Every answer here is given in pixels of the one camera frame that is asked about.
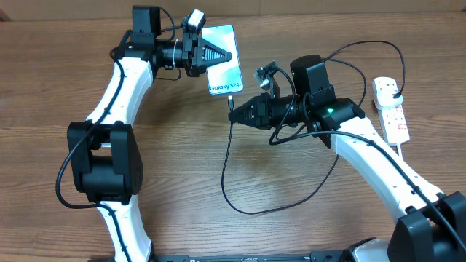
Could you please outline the Samsung Galaxy smartphone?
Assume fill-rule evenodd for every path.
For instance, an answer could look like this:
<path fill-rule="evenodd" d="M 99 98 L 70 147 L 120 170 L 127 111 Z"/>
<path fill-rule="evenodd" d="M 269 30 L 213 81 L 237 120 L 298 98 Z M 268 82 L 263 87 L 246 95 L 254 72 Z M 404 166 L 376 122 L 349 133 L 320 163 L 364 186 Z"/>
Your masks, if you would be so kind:
<path fill-rule="evenodd" d="M 209 93 L 224 95 L 241 92 L 244 84 L 234 26 L 226 24 L 203 28 L 202 38 L 231 54 L 228 61 L 207 67 Z"/>

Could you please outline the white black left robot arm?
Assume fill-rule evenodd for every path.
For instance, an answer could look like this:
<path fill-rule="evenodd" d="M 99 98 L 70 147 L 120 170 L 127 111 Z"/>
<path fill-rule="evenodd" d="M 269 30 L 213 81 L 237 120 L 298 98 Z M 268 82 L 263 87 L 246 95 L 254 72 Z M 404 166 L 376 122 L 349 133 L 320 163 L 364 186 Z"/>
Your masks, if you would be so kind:
<path fill-rule="evenodd" d="M 206 18 L 198 9 L 181 21 L 181 40 L 161 39 L 162 7 L 134 6 L 132 12 L 132 28 L 109 53 L 114 71 L 103 97 L 85 121 L 68 126 L 69 153 L 55 193 L 70 209 L 100 212 L 115 249 L 112 261 L 155 261 L 138 206 L 143 162 L 135 117 L 159 69 L 198 77 L 232 54 L 199 36 Z"/>

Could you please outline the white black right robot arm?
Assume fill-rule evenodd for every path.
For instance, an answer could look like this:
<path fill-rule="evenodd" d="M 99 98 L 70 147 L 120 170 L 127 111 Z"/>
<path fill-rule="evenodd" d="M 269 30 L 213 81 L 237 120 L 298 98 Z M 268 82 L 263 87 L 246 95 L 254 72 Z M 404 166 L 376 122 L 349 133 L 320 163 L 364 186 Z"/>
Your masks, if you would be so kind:
<path fill-rule="evenodd" d="M 269 142 L 285 125 L 303 124 L 346 159 L 388 209 L 395 229 L 389 239 L 364 239 L 341 251 L 314 251 L 312 261 L 463 261 L 465 197 L 443 193 L 426 181 L 383 141 L 364 111 L 349 98 L 336 97 L 324 60 L 307 55 L 294 60 L 287 74 L 292 93 L 282 97 L 275 81 L 279 67 L 256 71 L 263 92 L 239 107 L 229 121 L 271 130 Z"/>

